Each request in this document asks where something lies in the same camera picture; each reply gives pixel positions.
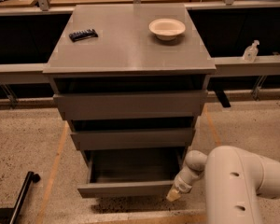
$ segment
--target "white bottle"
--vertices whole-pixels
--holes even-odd
[[[254,62],[257,54],[259,53],[259,50],[257,48],[257,46],[259,45],[259,41],[255,40],[252,43],[252,46],[249,46],[245,49],[245,53],[243,55],[243,60],[245,60],[246,62]]]

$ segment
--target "concrete floor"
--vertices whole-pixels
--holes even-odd
[[[241,147],[280,161],[280,92],[228,93],[223,108],[210,93],[197,122],[192,149],[209,153],[221,145]],[[204,182],[175,203],[165,197],[82,199],[77,184],[87,167],[52,101],[0,101],[0,207],[12,207],[28,171],[32,184],[18,223],[205,223]],[[259,199],[264,224],[280,224],[280,199]]]

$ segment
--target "dresser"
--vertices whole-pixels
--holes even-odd
[[[160,41],[148,29],[160,18],[186,32]],[[99,37],[68,37],[90,28]],[[166,195],[215,71],[183,5],[76,6],[44,75],[89,168],[81,196]]]

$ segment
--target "bowl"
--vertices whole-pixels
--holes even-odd
[[[186,31],[183,22],[174,19],[157,19],[150,23],[149,30],[163,41],[174,40]]]

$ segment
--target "bottom drawer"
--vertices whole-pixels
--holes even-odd
[[[166,196],[182,165],[184,147],[86,151],[90,159],[82,197]]]

